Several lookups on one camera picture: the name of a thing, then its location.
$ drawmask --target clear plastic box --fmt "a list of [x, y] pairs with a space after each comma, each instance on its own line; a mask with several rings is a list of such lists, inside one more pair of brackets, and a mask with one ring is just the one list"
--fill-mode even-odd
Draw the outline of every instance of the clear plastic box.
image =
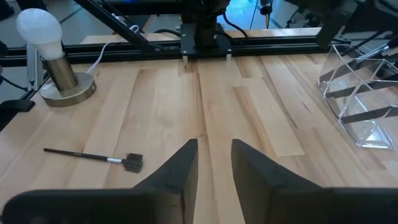
[[398, 82], [394, 80], [398, 80], [398, 69], [384, 59], [360, 58], [368, 52], [334, 45], [318, 84], [341, 127], [357, 146], [397, 149]]

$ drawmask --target black mount plate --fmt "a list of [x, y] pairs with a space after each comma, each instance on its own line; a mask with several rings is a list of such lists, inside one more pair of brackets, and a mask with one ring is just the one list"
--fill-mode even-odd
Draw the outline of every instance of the black mount plate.
[[[218, 32], [224, 32], [221, 24], [217, 23]], [[198, 50], [195, 48], [193, 37], [195, 36], [195, 24], [181, 25], [181, 54], [189, 58], [223, 56], [232, 53], [232, 46], [229, 40], [222, 35], [215, 35], [218, 48]]]

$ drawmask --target white cable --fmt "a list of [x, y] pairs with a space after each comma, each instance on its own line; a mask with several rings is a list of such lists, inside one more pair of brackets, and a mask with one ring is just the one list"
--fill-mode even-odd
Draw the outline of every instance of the white cable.
[[[129, 28], [129, 30], [133, 31], [135, 34], [138, 34], [138, 33], [139, 33], [139, 26], [133, 25], [133, 26], [131, 26], [131, 27]], [[120, 42], [122, 42], [123, 40], [124, 40], [124, 39], [122, 38], [122, 39], [120, 39], [120, 40], [118, 40], [118, 41], [110, 41], [110, 42], [106, 43], [106, 44], [104, 45], [104, 47], [102, 47], [101, 53], [100, 53], [100, 55], [99, 55], [97, 61], [94, 62], [94, 64], [86, 71], [86, 73], [90, 74], [90, 73], [94, 70], [94, 68], [97, 67], [97, 65], [100, 63], [100, 61], [101, 61], [101, 59], [102, 59], [102, 55], [104, 54], [105, 47], [106, 47], [108, 44], [111, 44], [111, 43], [120, 43]]]

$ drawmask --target butcher block tabletop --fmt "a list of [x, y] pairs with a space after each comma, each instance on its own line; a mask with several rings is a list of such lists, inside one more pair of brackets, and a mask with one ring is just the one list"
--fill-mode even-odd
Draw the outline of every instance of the butcher block tabletop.
[[[257, 37], [317, 32], [248, 31]], [[83, 43], [119, 38], [92, 36]], [[50, 108], [36, 94], [36, 106], [0, 132], [0, 210], [32, 189], [131, 188], [193, 138], [199, 143], [195, 223], [244, 223], [232, 176], [232, 139], [324, 187], [398, 187], [398, 154], [356, 147], [323, 101], [317, 79], [325, 59], [303, 54], [101, 63], [93, 72], [98, 89], [89, 99]], [[135, 174], [43, 148], [113, 157], [138, 153], [144, 165]]]

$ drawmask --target black bracket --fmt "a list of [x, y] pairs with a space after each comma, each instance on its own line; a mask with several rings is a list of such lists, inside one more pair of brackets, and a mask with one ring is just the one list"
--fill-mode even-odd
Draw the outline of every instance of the black bracket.
[[7, 126], [7, 124], [19, 112], [29, 112], [35, 106], [32, 100], [7, 100], [0, 104], [0, 131]]
[[[183, 57], [220, 57], [232, 54], [232, 46], [229, 40], [222, 35], [214, 35], [217, 47], [198, 49], [195, 47], [195, 24], [182, 24], [181, 25], [181, 54]], [[217, 23], [216, 30], [224, 32], [221, 24]]]

